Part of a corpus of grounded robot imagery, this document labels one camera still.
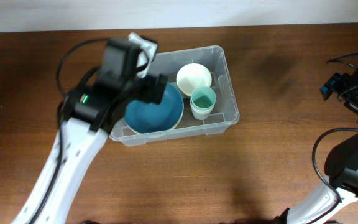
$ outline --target brown wooden surface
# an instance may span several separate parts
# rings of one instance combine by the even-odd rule
[[[108,141],[81,184],[67,223],[219,223],[273,218],[318,184],[311,148],[325,130],[353,126],[357,116],[319,88],[345,65],[333,56],[358,51],[358,24],[135,30],[160,42],[160,52],[220,45],[240,111],[224,134],[125,147]],[[86,39],[129,30],[0,34],[0,223],[29,196],[52,147],[61,96],[55,70]],[[94,44],[65,64],[66,88],[102,56]],[[329,150],[350,134],[321,143]],[[358,223],[358,202],[335,218]]]

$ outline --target cup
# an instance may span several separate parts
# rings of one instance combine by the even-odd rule
[[[191,93],[190,106],[193,116],[198,120],[206,119],[215,106],[216,94],[208,86],[196,88]]]
[[[191,96],[192,92],[200,86],[210,87],[211,84],[211,72],[197,63],[183,66],[177,74],[177,85],[186,96]]]

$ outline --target green light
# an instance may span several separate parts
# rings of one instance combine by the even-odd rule
[[[87,99],[88,99],[88,95],[85,95],[84,100],[82,100],[82,103],[85,103]]]

